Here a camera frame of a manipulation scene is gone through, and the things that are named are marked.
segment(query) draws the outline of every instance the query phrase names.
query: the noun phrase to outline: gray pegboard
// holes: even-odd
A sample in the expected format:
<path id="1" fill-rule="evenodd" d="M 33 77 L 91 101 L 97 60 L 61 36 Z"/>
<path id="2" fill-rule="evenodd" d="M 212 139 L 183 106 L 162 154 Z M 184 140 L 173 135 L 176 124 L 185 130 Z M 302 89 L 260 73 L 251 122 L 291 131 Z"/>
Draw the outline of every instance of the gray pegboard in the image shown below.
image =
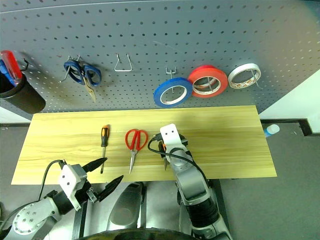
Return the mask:
<path id="1" fill-rule="evenodd" d="M 27 79 L 46 100 L 43 112 L 154 109 L 154 90 L 169 78 L 165 67 L 187 78 L 200 65 L 228 75 L 246 63 L 259 65 L 263 89 L 228 87 L 178 107 L 255 104 L 261 112 L 320 68 L 318 1 L 3 0 L 0 7 L 1 49 L 29 60 Z M 116 53 L 123 68 L 130 54 L 132 72 L 113 70 Z M 96 103 L 71 78 L 59 83 L 63 63 L 77 54 L 102 71 Z"/>

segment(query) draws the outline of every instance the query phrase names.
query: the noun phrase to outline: white tape roll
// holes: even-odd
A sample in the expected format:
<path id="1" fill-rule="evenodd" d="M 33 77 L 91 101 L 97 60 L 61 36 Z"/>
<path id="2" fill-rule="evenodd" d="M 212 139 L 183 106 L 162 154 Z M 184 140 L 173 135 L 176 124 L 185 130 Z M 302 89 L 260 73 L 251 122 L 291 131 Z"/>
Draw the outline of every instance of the white tape roll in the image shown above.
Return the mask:
<path id="1" fill-rule="evenodd" d="M 244 72 L 244 71 L 252 71 L 254 76 L 252 76 L 250 79 L 243 81 L 243 82 L 232 82 L 235 77 Z M 241 66 L 236 67 L 228 76 L 228 82 L 231 88 L 233 89 L 243 89 L 246 87 L 251 86 L 252 84 L 256 83 L 259 78 L 261 77 L 261 71 L 257 64 L 255 63 L 247 63 Z"/>

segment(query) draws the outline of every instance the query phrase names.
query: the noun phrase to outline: hanging scissors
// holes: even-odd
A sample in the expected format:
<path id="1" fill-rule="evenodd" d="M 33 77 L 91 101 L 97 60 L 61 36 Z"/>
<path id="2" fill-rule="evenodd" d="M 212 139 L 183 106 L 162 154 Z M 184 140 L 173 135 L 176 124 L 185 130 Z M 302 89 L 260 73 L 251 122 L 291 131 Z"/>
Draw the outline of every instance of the hanging scissors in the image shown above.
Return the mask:
<path id="1" fill-rule="evenodd" d="M 131 141 L 131 145 L 129 145 L 128 136 L 131 132 L 134 132 L 134 135 L 133 135 L 133 138 Z M 143 133 L 145 135 L 145 142 L 142 146 L 140 146 L 141 133 Z M 130 169 L 129 169 L 129 174 L 131 174 L 132 168 L 135 163 L 135 156 L 148 142 L 148 133 L 145 130 L 131 129 L 126 133 L 124 140 L 125 140 L 125 145 L 128 147 L 128 149 L 130 150 L 130 153 L 131 153 Z"/>
<path id="2" fill-rule="evenodd" d="M 63 64 L 63 67 L 66 71 L 68 71 L 69 76 L 73 80 L 81 85 L 84 85 L 85 89 L 95 103 L 96 94 L 93 87 L 98 86 L 101 83 L 101 71 L 89 64 L 80 65 L 77 60 L 73 59 L 66 61 Z"/>

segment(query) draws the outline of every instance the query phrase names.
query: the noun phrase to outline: wooden board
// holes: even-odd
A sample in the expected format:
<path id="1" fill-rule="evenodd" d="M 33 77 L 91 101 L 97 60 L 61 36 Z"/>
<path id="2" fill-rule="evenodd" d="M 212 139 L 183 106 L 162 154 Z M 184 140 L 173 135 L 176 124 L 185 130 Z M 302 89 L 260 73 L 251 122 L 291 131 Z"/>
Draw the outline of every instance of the wooden board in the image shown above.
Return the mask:
<path id="1" fill-rule="evenodd" d="M 38 113 L 32 118 L 12 184 L 40 184 L 52 160 L 86 163 L 101 157 L 101 128 L 110 124 L 104 165 L 88 173 L 89 181 L 105 183 L 124 174 L 123 181 L 173 180 L 159 154 L 144 147 L 129 174 L 130 152 L 125 134 L 144 129 L 151 138 L 160 127 L 174 123 L 188 139 L 188 149 L 209 179 L 275 177 L 260 119 L 253 106 L 224 106 L 148 110 Z M 52 166 L 46 184 L 57 184 L 60 168 Z"/>

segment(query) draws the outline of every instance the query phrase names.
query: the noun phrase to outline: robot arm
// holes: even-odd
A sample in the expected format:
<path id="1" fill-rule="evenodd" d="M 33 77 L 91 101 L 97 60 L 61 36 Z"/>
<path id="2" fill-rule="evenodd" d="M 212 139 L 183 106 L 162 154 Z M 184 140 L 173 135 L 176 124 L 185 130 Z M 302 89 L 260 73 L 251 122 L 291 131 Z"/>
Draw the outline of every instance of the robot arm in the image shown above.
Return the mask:
<path id="1" fill-rule="evenodd" d="M 213 201 L 206 177 L 182 143 L 176 126 L 174 124 L 164 126 L 160 129 L 160 133 L 165 153 L 171 155 L 165 157 L 176 177 L 178 191 L 189 214 L 195 236 L 201 239 L 213 239 L 220 235 L 224 239 L 232 240 Z"/>
<path id="2" fill-rule="evenodd" d="M 111 194 L 121 182 L 123 175 L 114 179 L 97 194 L 87 180 L 87 172 L 98 168 L 106 157 L 79 164 L 65 164 L 62 168 L 59 184 L 63 191 L 52 191 L 42 200 L 23 207 L 14 217 L 13 224 L 5 240 L 42 240 L 62 218 L 73 208 L 78 211 L 81 204 L 89 199 L 95 203 Z"/>

